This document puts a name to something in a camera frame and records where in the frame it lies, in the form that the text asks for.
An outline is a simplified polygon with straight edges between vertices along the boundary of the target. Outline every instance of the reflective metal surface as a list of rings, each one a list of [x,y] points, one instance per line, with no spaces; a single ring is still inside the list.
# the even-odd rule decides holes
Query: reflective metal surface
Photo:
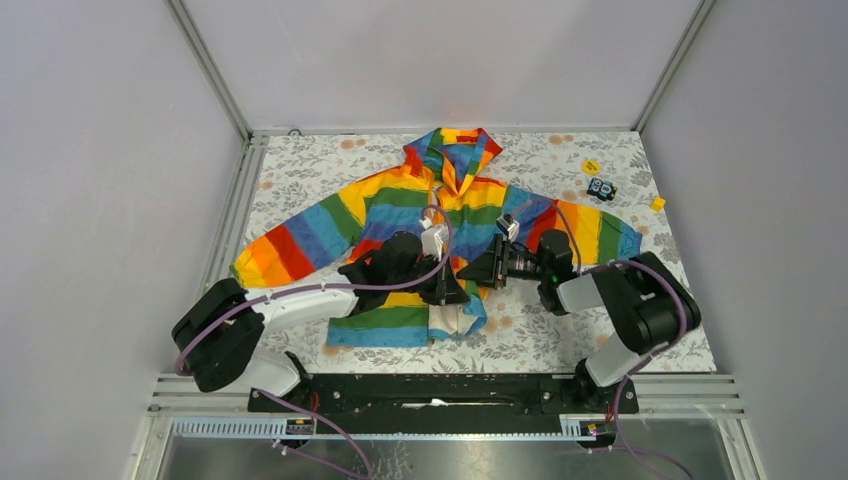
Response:
[[[720,433],[709,420],[627,420],[624,428],[634,446],[675,457],[700,480],[733,478]],[[582,450],[571,442],[385,440],[360,445],[378,479],[653,479],[628,453],[567,454]],[[347,442],[315,440],[303,449],[365,472]],[[673,478],[685,478],[673,466],[648,461]],[[161,471],[162,480],[348,478],[294,455],[284,457],[265,440],[173,437]]]

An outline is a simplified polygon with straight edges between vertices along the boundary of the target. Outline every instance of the floral pattern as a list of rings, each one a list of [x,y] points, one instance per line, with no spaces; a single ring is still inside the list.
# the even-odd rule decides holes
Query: floral pattern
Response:
[[[245,244],[290,216],[364,176],[403,162],[402,146],[418,135],[317,135],[271,137],[245,232]],[[632,132],[492,134],[504,148],[483,176],[549,197],[601,208],[644,235],[642,248],[655,252],[688,285],[664,212],[651,202],[657,188],[642,142]],[[597,176],[618,188],[602,202],[586,193],[590,175],[582,164],[594,159]],[[332,274],[343,259],[311,275],[312,283]],[[265,346],[295,353],[310,372],[568,372],[613,333],[606,312],[592,309],[564,317],[544,311],[535,285],[510,280],[486,300],[489,322],[480,332],[421,348],[340,348],[325,344],[327,322],[316,321],[272,335]],[[646,371],[714,371],[702,329],[655,359]]]

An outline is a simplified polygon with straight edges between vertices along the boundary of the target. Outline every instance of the hood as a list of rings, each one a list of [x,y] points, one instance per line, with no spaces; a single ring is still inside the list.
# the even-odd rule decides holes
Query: hood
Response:
[[[404,165],[413,175],[426,168],[455,195],[468,190],[474,177],[502,148],[482,128],[456,130],[438,128],[403,147]]]

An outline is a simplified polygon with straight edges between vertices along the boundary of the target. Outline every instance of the gray wall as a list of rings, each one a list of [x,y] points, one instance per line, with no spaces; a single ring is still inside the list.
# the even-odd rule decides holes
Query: gray wall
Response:
[[[628,126],[698,0],[186,4],[248,123],[362,131]]]
[[[164,2],[0,6],[0,478],[121,474],[239,141]]]
[[[769,478],[848,478],[848,2],[718,2],[644,137]]]

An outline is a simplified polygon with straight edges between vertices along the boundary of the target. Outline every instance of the rainbow striped jacket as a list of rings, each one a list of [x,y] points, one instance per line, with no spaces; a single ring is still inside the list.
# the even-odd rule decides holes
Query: rainbow striped jacket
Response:
[[[440,128],[403,147],[402,165],[359,180],[291,217],[250,244],[231,270],[245,287],[275,287],[325,267],[353,247],[350,261],[380,247],[396,231],[420,235],[421,207],[436,192],[455,226],[451,264],[455,272],[482,254],[497,232],[496,219],[527,200],[543,197],[478,174],[499,147],[483,129]],[[586,264],[639,253],[642,235],[623,221],[591,207],[556,200],[574,230]],[[551,200],[521,210],[517,241],[535,251],[539,235],[564,229]],[[486,324],[487,289],[460,281],[471,297],[464,313],[476,317],[468,333]],[[391,293],[375,310],[330,319],[327,344],[414,347],[447,332],[431,329],[428,306],[414,293]]]

